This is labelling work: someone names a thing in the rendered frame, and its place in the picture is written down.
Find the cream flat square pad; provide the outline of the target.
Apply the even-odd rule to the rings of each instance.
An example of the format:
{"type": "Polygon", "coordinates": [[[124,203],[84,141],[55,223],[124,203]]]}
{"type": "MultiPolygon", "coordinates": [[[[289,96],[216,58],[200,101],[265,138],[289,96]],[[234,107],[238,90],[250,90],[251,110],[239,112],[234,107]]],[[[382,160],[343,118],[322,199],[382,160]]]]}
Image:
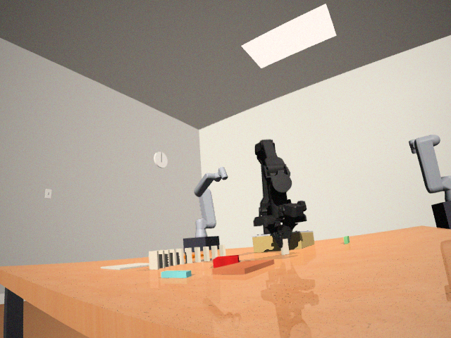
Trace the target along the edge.
{"type": "Polygon", "coordinates": [[[100,267],[101,269],[109,269],[109,270],[126,270],[126,269],[133,269],[133,268],[141,268],[144,266],[149,266],[149,263],[133,263],[133,264],[126,264],[126,265],[112,265],[112,266],[106,266],[106,267],[100,267]]]}

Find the white domino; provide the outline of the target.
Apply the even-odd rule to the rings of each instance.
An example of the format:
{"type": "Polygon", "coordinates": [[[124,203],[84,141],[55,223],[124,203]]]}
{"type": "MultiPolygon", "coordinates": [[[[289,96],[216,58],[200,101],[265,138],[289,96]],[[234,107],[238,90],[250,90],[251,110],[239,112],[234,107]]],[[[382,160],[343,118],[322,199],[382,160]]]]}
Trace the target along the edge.
{"type": "Polygon", "coordinates": [[[176,249],[176,258],[177,258],[177,264],[184,265],[184,255],[183,255],[183,249],[176,249]]]}
{"type": "Polygon", "coordinates": [[[203,246],[204,261],[210,261],[209,246],[203,246]]]}
{"type": "Polygon", "coordinates": [[[212,251],[212,260],[213,260],[216,257],[218,257],[217,246],[211,246],[211,251],[212,251]]]}
{"type": "Polygon", "coordinates": [[[158,270],[159,265],[159,251],[149,251],[149,269],[158,270]]]}
{"type": "Polygon", "coordinates": [[[283,239],[283,247],[281,248],[281,255],[290,254],[288,247],[288,239],[283,239]]]}
{"type": "Polygon", "coordinates": [[[168,249],[171,255],[171,266],[177,265],[176,249],[168,249]]]}
{"type": "Polygon", "coordinates": [[[162,251],[164,251],[164,259],[166,262],[166,267],[171,266],[171,255],[169,253],[169,250],[162,250],[162,251]]]}
{"type": "Polygon", "coordinates": [[[166,267],[166,262],[164,259],[164,251],[159,251],[159,265],[160,265],[160,268],[166,267]]]}
{"type": "Polygon", "coordinates": [[[194,252],[195,252],[195,263],[201,263],[200,247],[194,248],[194,252]]]}
{"type": "Polygon", "coordinates": [[[219,245],[219,253],[220,253],[220,256],[226,256],[226,246],[225,246],[225,244],[224,245],[219,245]]]}
{"type": "Polygon", "coordinates": [[[192,248],[185,248],[185,262],[192,263],[192,248]]]}

